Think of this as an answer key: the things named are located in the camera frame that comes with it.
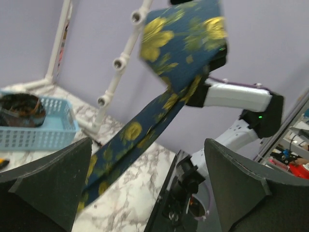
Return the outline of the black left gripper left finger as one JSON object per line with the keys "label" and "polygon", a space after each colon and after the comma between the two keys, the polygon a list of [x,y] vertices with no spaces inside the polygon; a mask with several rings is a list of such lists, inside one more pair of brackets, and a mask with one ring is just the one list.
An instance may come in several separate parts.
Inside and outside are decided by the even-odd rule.
{"label": "black left gripper left finger", "polygon": [[83,138],[0,174],[2,232],[70,232],[92,154]]}

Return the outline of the blue yellow floral tie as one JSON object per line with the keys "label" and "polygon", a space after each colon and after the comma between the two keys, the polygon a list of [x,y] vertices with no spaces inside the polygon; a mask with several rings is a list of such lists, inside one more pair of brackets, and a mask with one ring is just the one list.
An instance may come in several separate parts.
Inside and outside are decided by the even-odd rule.
{"label": "blue yellow floral tie", "polygon": [[160,136],[185,106],[202,107],[203,84],[210,71],[207,52],[185,49],[185,36],[194,8],[171,6],[150,11],[145,19],[140,58],[167,85],[90,160],[85,187],[78,205],[82,210],[102,195]]}

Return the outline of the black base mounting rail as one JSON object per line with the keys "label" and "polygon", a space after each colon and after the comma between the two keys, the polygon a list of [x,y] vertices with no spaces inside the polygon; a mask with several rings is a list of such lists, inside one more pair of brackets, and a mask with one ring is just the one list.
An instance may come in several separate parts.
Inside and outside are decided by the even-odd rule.
{"label": "black base mounting rail", "polygon": [[211,206],[207,182],[181,150],[175,156],[157,197],[146,232],[197,232]]}

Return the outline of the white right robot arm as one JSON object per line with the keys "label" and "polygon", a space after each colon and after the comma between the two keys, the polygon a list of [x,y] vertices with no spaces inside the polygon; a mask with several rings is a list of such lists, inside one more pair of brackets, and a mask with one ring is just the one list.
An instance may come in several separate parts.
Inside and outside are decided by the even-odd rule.
{"label": "white right robot arm", "polygon": [[[225,0],[223,10],[228,32],[227,64],[212,73],[216,78],[244,84],[261,83],[278,90],[283,80],[284,44],[282,0]],[[240,109],[185,107],[164,133],[162,144],[173,151],[192,152],[198,171],[208,176],[204,156],[207,138],[226,138],[239,124]]]}

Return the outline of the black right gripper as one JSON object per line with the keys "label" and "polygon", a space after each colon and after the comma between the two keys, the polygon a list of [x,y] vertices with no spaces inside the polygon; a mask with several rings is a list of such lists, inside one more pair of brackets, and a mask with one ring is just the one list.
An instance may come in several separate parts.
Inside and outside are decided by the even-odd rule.
{"label": "black right gripper", "polygon": [[216,50],[217,53],[210,59],[210,71],[216,70],[226,63],[227,32],[225,18],[221,14],[221,4],[218,0],[171,0],[175,7],[194,8],[193,18],[189,20],[185,36],[185,49],[188,51],[207,52]]}

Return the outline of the yellow utility knife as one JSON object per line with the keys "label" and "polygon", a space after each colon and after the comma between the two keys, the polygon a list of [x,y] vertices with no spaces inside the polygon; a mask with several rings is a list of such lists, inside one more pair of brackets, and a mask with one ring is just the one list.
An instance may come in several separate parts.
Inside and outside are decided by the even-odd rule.
{"label": "yellow utility knife", "polygon": [[9,159],[0,159],[0,169],[4,169],[10,163]]}

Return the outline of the white PVC pipe rack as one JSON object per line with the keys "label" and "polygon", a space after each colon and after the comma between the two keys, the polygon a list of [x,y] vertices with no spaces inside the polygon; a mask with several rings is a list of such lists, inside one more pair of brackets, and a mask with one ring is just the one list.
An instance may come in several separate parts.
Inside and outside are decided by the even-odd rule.
{"label": "white PVC pipe rack", "polygon": [[[88,136],[91,136],[92,134],[93,135],[98,134],[103,124],[103,120],[105,118],[105,113],[107,111],[107,108],[109,107],[110,103],[113,100],[115,90],[128,65],[128,62],[130,60],[130,55],[133,51],[135,43],[141,32],[143,22],[150,10],[150,6],[152,5],[152,3],[153,3],[152,0],[144,0],[142,2],[141,7],[132,12],[130,20],[131,20],[132,25],[134,26],[134,29],[131,35],[129,36],[128,41],[120,57],[116,58],[113,61],[113,67],[115,69],[115,74],[113,78],[111,79],[111,82],[107,90],[105,91],[104,95],[98,98],[99,110],[97,112],[96,118],[94,119],[94,122],[92,124],[89,124],[83,119],[80,119],[80,118],[77,119],[79,126],[83,129],[84,134]],[[56,31],[54,45],[52,48],[52,52],[51,52],[51,56],[50,56],[50,60],[49,60],[49,64],[48,64],[45,77],[37,81],[13,85],[10,87],[10,90],[14,92],[27,92],[30,90],[34,90],[34,89],[38,89],[41,87],[51,85],[53,83],[54,68],[55,68],[57,57],[59,55],[59,51],[62,45],[62,38],[65,32],[66,22],[70,20],[71,13],[72,13],[72,1],[64,0],[60,18],[59,18],[57,31]]]}

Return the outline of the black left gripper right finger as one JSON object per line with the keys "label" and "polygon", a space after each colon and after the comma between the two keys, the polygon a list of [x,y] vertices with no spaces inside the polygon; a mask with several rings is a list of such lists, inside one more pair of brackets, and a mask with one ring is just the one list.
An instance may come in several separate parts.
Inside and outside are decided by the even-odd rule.
{"label": "black left gripper right finger", "polygon": [[204,153],[222,231],[307,232],[309,181],[243,157],[213,139]]}

